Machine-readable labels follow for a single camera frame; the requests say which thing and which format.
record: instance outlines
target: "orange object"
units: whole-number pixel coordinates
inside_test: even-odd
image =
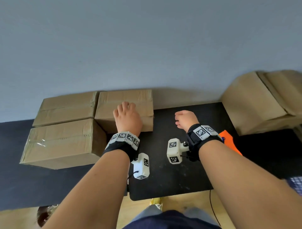
[[[227,145],[229,148],[231,148],[232,150],[234,150],[235,152],[239,153],[242,156],[240,151],[234,145],[232,135],[230,135],[226,130],[222,131],[219,135],[220,135],[220,137],[224,138],[225,145]]]

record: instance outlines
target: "forearm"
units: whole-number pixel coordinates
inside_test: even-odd
[[[300,227],[301,198],[284,182],[216,140],[199,157],[236,228]]]
[[[105,153],[66,196],[44,228],[116,228],[129,166],[125,152]]]

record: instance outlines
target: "finger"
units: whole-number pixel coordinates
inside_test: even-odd
[[[177,112],[175,113],[175,115],[183,115],[183,114],[184,114],[184,111],[186,111],[186,110],[183,110],[183,111],[177,111]]]
[[[117,109],[115,109],[113,111],[113,116],[114,116],[115,119],[118,117],[118,110]]]
[[[129,107],[130,107],[130,110],[133,110],[133,111],[134,111],[136,105],[135,105],[135,103],[130,103]]]
[[[121,104],[117,106],[117,110],[119,115],[123,113],[123,107]]]
[[[128,102],[122,102],[123,111],[129,110],[128,105]]]

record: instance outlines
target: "wristband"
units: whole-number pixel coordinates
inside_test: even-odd
[[[194,124],[189,128],[187,138],[192,160],[200,160],[199,149],[208,141],[218,140],[223,142],[219,134],[210,126],[200,124]]]
[[[139,138],[129,131],[120,132],[112,136],[104,150],[104,153],[117,149],[123,150],[129,156],[130,162],[132,162],[138,156],[139,143]]]

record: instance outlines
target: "hand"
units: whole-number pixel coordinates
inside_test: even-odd
[[[178,111],[175,113],[175,124],[179,129],[183,129],[188,132],[189,128],[194,125],[199,123],[196,115],[192,111]]]
[[[139,113],[135,110],[134,103],[122,102],[113,111],[113,116],[118,132],[130,131],[137,137],[140,135],[143,122]]]

